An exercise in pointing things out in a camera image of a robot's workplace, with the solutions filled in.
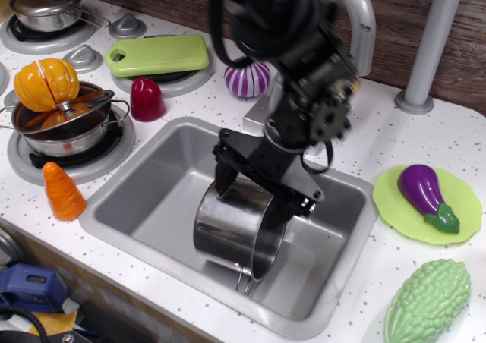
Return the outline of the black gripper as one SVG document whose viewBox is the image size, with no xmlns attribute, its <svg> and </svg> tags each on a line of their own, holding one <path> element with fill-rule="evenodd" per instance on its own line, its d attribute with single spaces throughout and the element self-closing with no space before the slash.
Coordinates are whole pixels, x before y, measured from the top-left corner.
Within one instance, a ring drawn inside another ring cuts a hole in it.
<svg viewBox="0 0 486 343">
<path fill-rule="evenodd" d="M 294 216 L 308 216 L 324 200 L 324 192 L 297 153 L 288 153 L 266 137 L 255 137 L 223 128 L 214 146 L 215 188 L 222 196 L 242 174 L 276 200 L 264 213 L 263 227 L 277 229 Z"/>
</svg>

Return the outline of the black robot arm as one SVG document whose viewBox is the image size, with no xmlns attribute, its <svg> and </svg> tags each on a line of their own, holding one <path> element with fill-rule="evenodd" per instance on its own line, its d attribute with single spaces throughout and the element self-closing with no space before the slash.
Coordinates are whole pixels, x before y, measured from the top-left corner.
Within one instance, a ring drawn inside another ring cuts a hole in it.
<svg viewBox="0 0 486 343">
<path fill-rule="evenodd" d="M 238 175 L 271 193 L 270 228 L 307 216 L 323 198 L 305 150 L 349 128 L 356 69 L 332 33 L 332 0 L 210 0 L 210 34 L 219 59 L 234 69 L 267 61 L 282 75 L 279 104 L 253 137 L 229 129 L 214 148 L 215 187 L 226 194 Z"/>
</svg>

